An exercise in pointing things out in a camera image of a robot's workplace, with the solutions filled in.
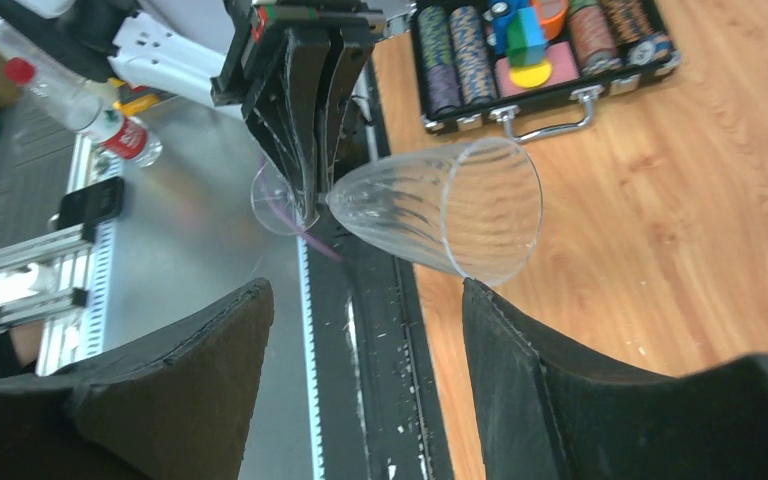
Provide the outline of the clear champagne flute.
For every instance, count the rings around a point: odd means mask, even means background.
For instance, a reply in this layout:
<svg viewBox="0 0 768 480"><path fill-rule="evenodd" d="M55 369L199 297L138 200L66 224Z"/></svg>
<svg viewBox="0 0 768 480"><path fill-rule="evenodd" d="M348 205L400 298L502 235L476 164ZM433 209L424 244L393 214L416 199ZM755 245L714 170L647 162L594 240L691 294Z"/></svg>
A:
<svg viewBox="0 0 768 480"><path fill-rule="evenodd" d="M497 286L534 253L544 202L526 150L484 137L367 163L313 205L399 259Z"/></svg>

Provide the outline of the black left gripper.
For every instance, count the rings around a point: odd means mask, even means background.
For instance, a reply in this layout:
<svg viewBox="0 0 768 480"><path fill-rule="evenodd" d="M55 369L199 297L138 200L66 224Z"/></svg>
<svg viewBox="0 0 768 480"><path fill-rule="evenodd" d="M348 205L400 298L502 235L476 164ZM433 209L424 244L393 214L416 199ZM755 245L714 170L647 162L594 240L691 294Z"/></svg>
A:
<svg viewBox="0 0 768 480"><path fill-rule="evenodd" d="M224 5L234 35L211 100L246 106L247 126L288 183L295 220L309 227L317 193L333 184L346 110L384 13L363 1Z"/></svg>

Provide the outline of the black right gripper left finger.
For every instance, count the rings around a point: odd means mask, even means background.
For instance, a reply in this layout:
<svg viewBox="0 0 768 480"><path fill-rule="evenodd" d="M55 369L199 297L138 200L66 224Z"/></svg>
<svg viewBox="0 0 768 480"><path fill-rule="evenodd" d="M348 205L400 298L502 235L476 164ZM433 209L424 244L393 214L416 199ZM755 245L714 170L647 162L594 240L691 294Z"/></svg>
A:
<svg viewBox="0 0 768 480"><path fill-rule="evenodd" d="M0 378L0 479L234 479L274 319L255 279L48 376Z"/></svg>

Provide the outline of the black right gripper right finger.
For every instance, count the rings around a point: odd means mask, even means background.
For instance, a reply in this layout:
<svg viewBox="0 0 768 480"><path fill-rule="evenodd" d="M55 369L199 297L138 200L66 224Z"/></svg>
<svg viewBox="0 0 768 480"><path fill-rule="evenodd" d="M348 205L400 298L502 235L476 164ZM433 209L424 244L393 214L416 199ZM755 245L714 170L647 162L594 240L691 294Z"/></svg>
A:
<svg viewBox="0 0 768 480"><path fill-rule="evenodd" d="M488 478L768 479L768 354L669 377L472 279L462 312Z"/></svg>

